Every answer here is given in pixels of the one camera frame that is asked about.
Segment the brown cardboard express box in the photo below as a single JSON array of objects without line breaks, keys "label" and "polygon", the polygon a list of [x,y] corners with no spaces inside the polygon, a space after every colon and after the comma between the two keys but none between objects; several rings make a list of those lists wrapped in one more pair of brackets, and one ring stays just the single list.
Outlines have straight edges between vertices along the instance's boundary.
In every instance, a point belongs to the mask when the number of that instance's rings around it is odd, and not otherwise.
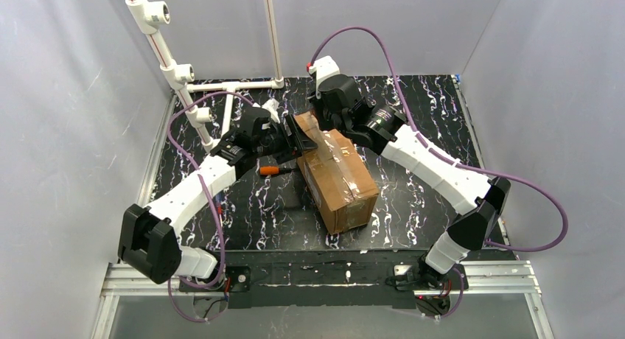
[{"label": "brown cardboard express box", "polygon": [[338,130],[322,130],[310,112],[296,123],[318,147],[297,159],[329,234],[368,224],[379,195],[353,143]]}]

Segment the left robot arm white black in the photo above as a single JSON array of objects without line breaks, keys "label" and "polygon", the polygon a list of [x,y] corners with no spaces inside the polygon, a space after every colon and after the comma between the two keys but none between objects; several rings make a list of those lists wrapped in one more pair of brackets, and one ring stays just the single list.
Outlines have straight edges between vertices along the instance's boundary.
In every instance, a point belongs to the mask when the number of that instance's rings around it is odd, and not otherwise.
[{"label": "left robot arm white black", "polygon": [[270,155],[283,164],[317,146],[294,116],[279,120],[267,109],[249,108],[193,173],[146,206],[133,204],[125,210],[118,257],[156,284],[179,276],[195,278],[201,287],[214,285],[225,270],[225,251],[213,254],[180,245],[186,224],[204,206],[213,206],[213,197],[241,179],[259,158]]}]

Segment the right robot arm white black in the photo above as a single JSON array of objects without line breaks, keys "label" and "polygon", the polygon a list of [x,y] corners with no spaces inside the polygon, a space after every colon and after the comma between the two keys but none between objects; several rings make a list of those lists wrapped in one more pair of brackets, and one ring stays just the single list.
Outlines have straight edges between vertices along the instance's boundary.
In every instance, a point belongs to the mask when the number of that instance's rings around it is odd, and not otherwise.
[{"label": "right robot arm white black", "polygon": [[322,130],[338,130],[412,172],[442,195],[457,218],[419,260],[420,276],[442,276],[482,248],[506,204],[511,183],[460,168],[436,145],[419,140],[407,116],[392,105],[367,100],[356,81],[336,74],[317,83],[309,101]]}]

